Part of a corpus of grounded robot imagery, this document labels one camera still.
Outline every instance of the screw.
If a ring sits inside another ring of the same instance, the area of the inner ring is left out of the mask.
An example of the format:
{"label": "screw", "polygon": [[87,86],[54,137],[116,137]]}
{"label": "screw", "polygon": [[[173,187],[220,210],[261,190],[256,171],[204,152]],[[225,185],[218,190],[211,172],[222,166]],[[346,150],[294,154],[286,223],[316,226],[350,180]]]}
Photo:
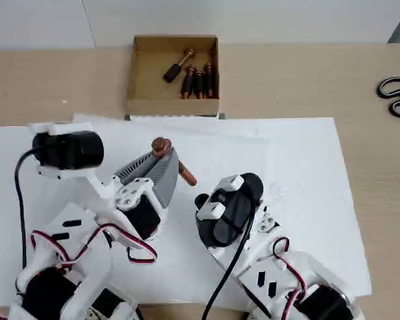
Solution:
{"label": "screw", "polygon": [[185,54],[184,57],[178,62],[178,65],[180,67],[182,67],[189,58],[194,57],[194,49],[189,48],[185,50],[184,54]]}

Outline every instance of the black cable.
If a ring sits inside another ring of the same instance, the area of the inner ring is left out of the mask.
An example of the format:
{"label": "black cable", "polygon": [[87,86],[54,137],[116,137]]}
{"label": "black cable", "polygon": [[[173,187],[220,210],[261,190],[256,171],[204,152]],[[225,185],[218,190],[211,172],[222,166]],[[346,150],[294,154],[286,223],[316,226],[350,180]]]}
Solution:
{"label": "black cable", "polygon": [[253,220],[255,218],[255,209],[256,209],[256,201],[254,200],[252,195],[249,195],[249,200],[251,202],[251,210],[249,213],[249,220],[247,222],[247,226],[246,226],[246,230],[243,234],[243,237],[240,240],[240,244],[234,254],[233,260],[231,260],[226,272],[224,273],[224,276],[222,276],[222,279],[220,280],[220,282],[218,283],[218,286],[216,287],[215,291],[213,292],[211,298],[209,299],[209,301],[206,304],[206,308],[203,312],[203,315],[201,316],[201,320],[206,320],[207,319],[207,315],[209,314],[211,308],[212,308],[212,304],[213,302],[215,302],[219,292],[222,290],[225,282],[227,282],[229,276],[231,275],[231,272],[233,271],[235,264],[237,263],[237,261],[240,258],[240,255],[243,251],[243,248],[246,244],[246,241],[249,238],[249,234],[251,232],[252,229],[252,224],[253,224]]}
{"label": "black cable", "polygon": [[19,184],[19,170],[21,169],[22,163],[28,158],[30,155],[34,155],[40,150],[56,147],[60,145],[60,143],[54,143],[52,145],[42,145],[40,147],[32,148],[25,152],[18,160],[18,163],[15,167],[15,188],[18,194],[19,201],[19,218],[21,220],[21,234],[22,234],[22,268],[24,269],[27,266],[27,236],[25,234],[25,215],[24,215],[24,201],[22,198],[21,186]]}

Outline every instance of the black rubber grip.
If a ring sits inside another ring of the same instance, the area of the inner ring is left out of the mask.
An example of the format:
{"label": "black rubber grip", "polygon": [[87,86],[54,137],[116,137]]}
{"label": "black rubber grip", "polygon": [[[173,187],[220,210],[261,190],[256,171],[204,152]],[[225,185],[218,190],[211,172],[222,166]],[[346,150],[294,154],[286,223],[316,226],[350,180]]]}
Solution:
{"label": "black rubber grip", "polygon": [[194,94],[199,97],[199,94],[203,94],[203,75],[201,73],[196,73],[194,75]]}
{"label": "black rubber grip", "polygon": [[193,92],[193,74],[187,73],[181,86],[181,94],[188,93],[190,96]]}
{"label": "black rubber grip", "polygon": [[213,78],[212,78],[212,73],[206,72],[204,83],[205,83],[205,93],[206,93],[206,95],[207,95],[207,92],[208,92],[209,90],[213,90]]}
{"label": "black rubber grip", "polygon": [[177,63],[172,64],[172,66],[169,68],[169,70],[167,70],[167,72],[163,76],[164,80],[169,83],[172,82],[181,72],[181,69],[182,67]]}

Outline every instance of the tool handle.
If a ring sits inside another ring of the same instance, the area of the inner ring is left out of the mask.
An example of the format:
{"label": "tool handle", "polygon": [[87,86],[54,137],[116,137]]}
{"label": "tool handle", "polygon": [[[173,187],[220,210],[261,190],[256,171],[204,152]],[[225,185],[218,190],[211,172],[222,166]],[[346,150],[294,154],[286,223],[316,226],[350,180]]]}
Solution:
{"label": "tool handle", "polygon": [[206,72],[205,74],[205,93],[208,98],[212,98],[213,96],[213,79],[212,79],[212,73]]}
{"label": "tool handle", "polygon": [[198,99],[203,98],[203,73],[198,71],[194,74],[194,93]]}
{"label": "tool handle", "polygon": [[168,83],[172,82],[173,80],[175,80],[175,78],[178,76],[181,70],[182,67],[179,64],[177,63],[172,64],[172,66],[164,74],[163,76],[164,80]]}
{"label": "tool handle", "polygon": [[181,95],[183,99],[187,99],[193,92],[193,73],[188,72],[182,82]]}

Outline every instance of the white paper sheet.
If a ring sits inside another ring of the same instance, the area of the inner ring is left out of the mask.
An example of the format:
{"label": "white paper sheet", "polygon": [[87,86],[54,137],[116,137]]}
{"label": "white paper sheet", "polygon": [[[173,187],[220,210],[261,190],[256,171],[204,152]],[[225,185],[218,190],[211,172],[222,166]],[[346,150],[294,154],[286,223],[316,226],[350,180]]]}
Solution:
{"label": "white paper sheet", "polygon": [[[75,115],[74,119],[102,121],[88,115]],[[220,121],[134,117],[133,122],[268,139],[268,150],[252,157],[267,159],[265,198],[288,230],[292,247],[312,254],[357,296],[371,294],[365,249],[332,118]]]}
{"label": "white paper sheet", "polygon": [[[170,138],[180,159],[199,178],[196,187],[178,180],[166,226],[161,236],[151,243],[158,252],[158,261],[148,266],[132,265],[122,246],[116,245],[112,282],[142,303],[206,302],[223,271],[197,234],[194,198],[210,192],[228,175],[247,171],[266,175],[266,159],[250,155],[266,149],[267,140],[125,123],[97,123],[95,129],[105,148],[104,162],[98,170],[102,181],[148,152],[157,136]],[[0,305],[9,305],[13,300],[14,282],[21,268],[19,210],[13,171],[19,156],[30,148],[32,137],[26,127],[0,128]],[[21,170],[28,231],[49,222],[66,201],[83,203],[92,194],[88,184],[81,181],[40,177],[35,173],[35,166],[30,158]],[[244,309],[247,302],[243,290],[230,281],[217,305]]]}

